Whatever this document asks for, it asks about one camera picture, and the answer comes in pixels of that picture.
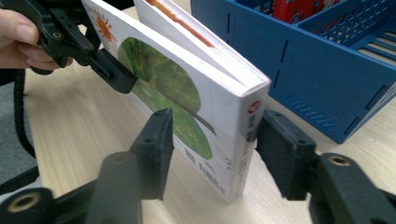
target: table surface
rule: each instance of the table surface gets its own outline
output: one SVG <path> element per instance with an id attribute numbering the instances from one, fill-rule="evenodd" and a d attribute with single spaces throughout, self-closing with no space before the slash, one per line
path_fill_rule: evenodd
<path id="1" fill-rule="evenodd" d="M 190 11 L 190 1 L 178 0 Z M 135 17 L 134 8 L 126 12 Z M 50 76 L 28 72 L 26 102 L 43 186 L 56 197 L 95 179 L 104 157 L 127 150 L 148 120 L 131 95 L 113 91 L 89 67 L 73 63 Z M 396 194 L 396 101 L 337 145 L 268 97 L 318 144 L 355 160 L 377 187 Z M 164 201 L 143 201 L 144 223 L 310 223 L 307 202 L 281 198 L 254 152 L 244 195 L 226 204 L 175 149 Z"/>

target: blue plastic basket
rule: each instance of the blue plastic basket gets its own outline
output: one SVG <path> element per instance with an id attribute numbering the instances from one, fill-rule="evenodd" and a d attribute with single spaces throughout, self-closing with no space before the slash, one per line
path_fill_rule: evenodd
<path id="1" fill-rule="evenodd" d="M 191 9 L 273 80 L 274 99 L 337 143 L 396 95 L 394 0 L 346 0 L 294 25 L 234 0 Z"/>

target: red object in basket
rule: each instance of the red object in basket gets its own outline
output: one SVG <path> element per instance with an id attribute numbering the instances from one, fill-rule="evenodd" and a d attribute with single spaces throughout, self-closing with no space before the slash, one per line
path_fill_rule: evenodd
<path id="1" fill-rule="evenodd" d="M 338 2 L 340 0 L 275 0 L 273 16 L 288 23 L 297 23 Z"/>

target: human hand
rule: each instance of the human hand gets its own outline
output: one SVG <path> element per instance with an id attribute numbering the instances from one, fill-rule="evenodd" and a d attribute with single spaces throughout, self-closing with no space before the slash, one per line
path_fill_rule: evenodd
<path id="1" fill-rule="evenodd" d="M 59 68 L 37 45 L 38 39 L 39 33 L 32 21 L 18 12 L 0 9 L 0 68 Z"/>

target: white book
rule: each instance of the white book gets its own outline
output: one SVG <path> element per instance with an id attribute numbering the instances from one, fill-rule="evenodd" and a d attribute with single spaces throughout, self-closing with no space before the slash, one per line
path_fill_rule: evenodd
<path id="1" fill-rule="evenodd" d="M 138 81 L 148 113 L 172 107 L 176 147 L 226 203 L 244 190 L 270 80 L 169 0 L 134 0 L 137 21 L 82 0 L 105 48 Z"/>

